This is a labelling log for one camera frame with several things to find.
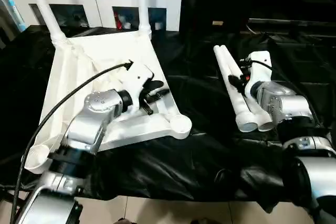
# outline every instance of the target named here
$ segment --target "white molded plastic piece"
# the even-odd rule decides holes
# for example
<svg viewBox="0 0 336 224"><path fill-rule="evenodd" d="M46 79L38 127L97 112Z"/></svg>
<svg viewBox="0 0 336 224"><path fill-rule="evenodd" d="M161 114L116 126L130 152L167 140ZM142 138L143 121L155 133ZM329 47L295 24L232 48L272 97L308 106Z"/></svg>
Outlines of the white molded plastic piece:
<svg viewBox="0 0 336 224"><path fill-rule="evenodd" d="M139 0L139 32L147 34L152 39L152 30L148 18L147 0Z"/></svg>
<svg viewBox="0 0 336 224"><path fill-rule="evenodd" d="M232 106L236 113L236 123L241 132L254 131L258 125L256 117L250 112L247 104L235 87L229 83L228 76L231 75L229 65L226 62L226 57L219 46L214 47L214 52L217 62L222 73L227 92L230 96Z"/></svg>
<svg viewBox="0 0 336 224"><path fill-rule="evenodd" d="M46 0L37 0L37 3L56 47L40 121L71 90L94 74L129 60L135 63L134 67L142 68L139 71L144 75L150 75L149 69L154 73L153 80L160 80L165 88L169 88L149 38L146 0L140 0L141 7L145 5L144 8L139 8L142 22L140 32L77 38L64 36ZM35 138L25 168L35 174L48 169L49 152L59 147L69 123L81 110L84 98L88 94L109 89L120 91L124 89L124 83L131 89L131 83L127 84L127 79L122 77L125 71L121 68L101 76L63 104ZM179 112L171 93L150 106L154 111L152 115L147 115L143 109L132 110L126 118L120 116L110 123L99 151L168 135L176 139L183 139L189 135L192 122Z"/></svg>
<svg viewBox="0 0 336 224"><path fill-rule="evenodd" d="M221 50L223 51L226 62L229 65L231 73L234 76L240 77L243 73L239 66L237 65L236 61L230 54L229 50L226 46L221 46ZM248 97L244 97L247 106L249 107L250 111L256 116L257 124L259 131L270 131L274 128L273 120L271 116L267 113L267 111L263 110L261 106L257 103L257 101L249 95Z"/></svg>
<svg viewBox="0 0 336 224"><path fill-rule="evenodd" d="M46 0L36 0L36 3L49 29L52 43L56 45L65 42L67 37L59 28L48 2Z"/></svg>
<svg viewBox="0 0 336 224"><path fill-rule="evenodd" d="M128 115L132 115L140 109L139 95L143 90L143 85L152 77L153 72L147 66L139 62L134 62L130 69L124 72L120 81L123 89L130 95L133 104L121 115L123 119L126 119Z"/></svg>
<svg viewBox="0 0 336 224"><path fill-rule="evenodd" d="M268 51L255 51L249 54L247 59L256 60L267 64L272 67L271 56ZM252 63L250 68L250 79L245 86L246 97L251 97L251 88L258 81L271 81L272 71L258 63Z"/></svg>

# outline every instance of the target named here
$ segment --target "white pipe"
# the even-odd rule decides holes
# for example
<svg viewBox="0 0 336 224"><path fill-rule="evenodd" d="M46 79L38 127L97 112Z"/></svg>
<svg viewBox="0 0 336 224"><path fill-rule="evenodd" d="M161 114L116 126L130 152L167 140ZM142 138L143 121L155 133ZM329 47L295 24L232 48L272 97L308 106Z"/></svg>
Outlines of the white pipe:
<svg viewBox="0 0 336 224"><path fill-rule="evenodd" d="M152 30L148 19L148 5L147 0L139 0L139 32L140 34L147 34L152 39Z"/></svg>
<svg viewBox="0 0 336 224"><path fill-rule="evenodd" d="M66 36L59 28L54 14L47 0L36 0L37 6L42 14L42 17L49 29L51 41L54 45L65 42Z"/></svg>
<svg viewBox="0 0 336 224"><path fill-rule="evenodd" d="M225 56L225 60L234 76L240 77L243 73L236 61L230 54L226 46L221 46L221 50ZM244 97L250 111L256 116L259 131L269 131L274 128L271 116L263 110L255 99L250 96Z"/></svg>
<svg viewBox="0 0 336 224"><path fill-rule="evenodd" d="M222 73L227 92L230 96L232 106L236 113L236 123L241 132L254 131L258 125L255 116L250 112L247 104L235 87L229 83L228 76L231 75L230 68L226 62L225 55L219 46L214 47L217 62Z"/></svg>

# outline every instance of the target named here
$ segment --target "cabinet door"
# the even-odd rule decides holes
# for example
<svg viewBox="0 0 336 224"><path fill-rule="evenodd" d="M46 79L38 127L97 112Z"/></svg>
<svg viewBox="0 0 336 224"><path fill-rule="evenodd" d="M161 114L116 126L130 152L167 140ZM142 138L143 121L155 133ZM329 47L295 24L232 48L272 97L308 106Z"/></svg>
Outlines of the cabinet door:
<svg viewBox="0 0 336 224"><path fill-rule="evenodd" d="M120 10L118 7L138 7L138 0L97 0L97 5L103 26L116 28L113 10ZM181 0L148 0L148 7L150 8L149 12L151 12L151 8L165 9L166 17L162 23L166 24L166 30L179 30Z"/></svg>
<svg viewBox="0 0 336 224"><path fill-rule="evenodd" d="M47 0L60 25L73 25L71 18L77 24L85 23L89 27L101 26L96 0ZM44 21L36 6L36 0L14 0L15 5L27 25L43 25Z"/></svg>

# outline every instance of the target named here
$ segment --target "black fabric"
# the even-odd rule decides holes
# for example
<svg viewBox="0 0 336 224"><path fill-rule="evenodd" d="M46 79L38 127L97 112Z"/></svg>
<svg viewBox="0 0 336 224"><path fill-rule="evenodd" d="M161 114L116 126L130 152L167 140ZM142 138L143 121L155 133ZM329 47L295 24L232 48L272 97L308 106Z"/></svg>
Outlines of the black fabric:
<svg viewBox="0 0 336 224"><path fill-rule="evenodd" d="M115 32L63 28L68 37ZM97 155L85 187L87 197L115 195L197 201L256 200L270 212L284 190L277 135L242 134L220 76L213 46L226 45L236 60L268 50L274 68L306 93L325 127L335 124L336 39L303 34L226 34L181 38L153 33L152 44L181 113L193 122L184 140L163 137ZM45 27L31 26L0 56L3 80L3 145L0 184L14 185L22 150L35 130L54 55ZM272 76L281 84L281 78ZM25 172L24 188L36 175Z"/></svg>
<svg viewBox="0 0 336 224"><path fill-rule="evenodd" d="M323 196L317 199L321 209L326 211L327 213L336 217L336 210L333 206L335 206L336 197L335 196Z"/></svg>
<svg viewBox="0 0 336 224"><path fill-rule="evenodd" d="M301 136L321 136L328 133L328 129L316 127L314 120L297 116L292 120L286 120L277 125L278 138L282 144Z"/></svg>
<svg viewBox="0 0 336 224"><path fill-rule="evenodd" d="M199 34L216 30L238 32L247 30L246 24L254 28L255 23L265 22L260 19L271 19L266 22L268 28L281 23L278 29L286 25L302 31L302 26L311 27L313 22L330 27L327 23L334 23L335 18L335 0L182 0L180 31L192 29Z"/></svg>

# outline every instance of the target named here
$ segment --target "black cable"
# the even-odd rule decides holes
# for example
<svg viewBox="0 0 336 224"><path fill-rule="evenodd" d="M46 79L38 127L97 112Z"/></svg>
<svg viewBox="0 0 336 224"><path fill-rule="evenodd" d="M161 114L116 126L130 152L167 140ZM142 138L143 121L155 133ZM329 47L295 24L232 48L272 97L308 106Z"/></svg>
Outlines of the black cable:
<svg viewBox="0 0 336 224"><path fill-rule="evenodd" d="M76 92L78 92L81 88L83 88L84 86L86 86L87 84L89 84L91 81L93 81L94 79L100 77L101 75L112 71L114 69L117 68L121 68L121 67L126 67L129 68L132 65L132 63L123 63L123 64L119 64L116 65L114 67L108 68L104 71L101 71L100 73L96 74L95 76L91 77L90 79L88 79L87 81L85 81L83 84L81 84L80 86L78 86L77 88L75 88L74 90L72 90L68 95L66 95L60 102L58 102L53 108L52 110L50 110L50 112L44 117L44 119L42 120L42 122L39 124L39 126L37 127L36 131L34 132L33 136L31 137L31 139L28 142L28 145L25 149L25 152L23 154L22 157L22 161L21 161L21 165L20 165L20 169L17 175L17 180L16 180L16 186L15 186L15 191L14 191L14 199L13 199L13 205L12 205L12 213L11 213L11 223L10 224L14 224L15 222L15 214L16 214L16 208L17 208L17 201L19 198L19 189L20 189L20 184L21 184L21 177L22 177L22 172L24 170L25 167L25 163L27 160L27 156L29 153L29 149L30 147L33 145L34 143L34 139L36 138L37 134L39 133L39 131L42 129L42 127L45 125L45 123L48 121L48 119L52 116L52 114L63 104L65 103L71 96L73 96Z"/></svg>
<svg viewBox="0 0 336 224"><path fill-rule="evenodd" d="M308 105L309 105L309 107L311 109L311 112L312 112L312 114L314 116L314 119L315 119L318 127L321 126L320 120L317 117L316 110L315 110L314 106L312 105L312 103L309 101L309 99L306 97L306 95L293 82L291 82L283 73L281 73L280 71L278 71L278 70L270 67L269 65L267 65L267 64L265 64L265 63L263 63L261 61L258 61L258 60L249 60L248 62L250 62L250 63L257 63L257 64L260 64L260 65L263 65L264 67L266 67L266 68L274 71L278 75L280 75L286 82L288 82L290 85L292 85L296 89L295 91L297 93L299 93L299 95L303 96L306 99L306 101L308 102Z"/></svg>

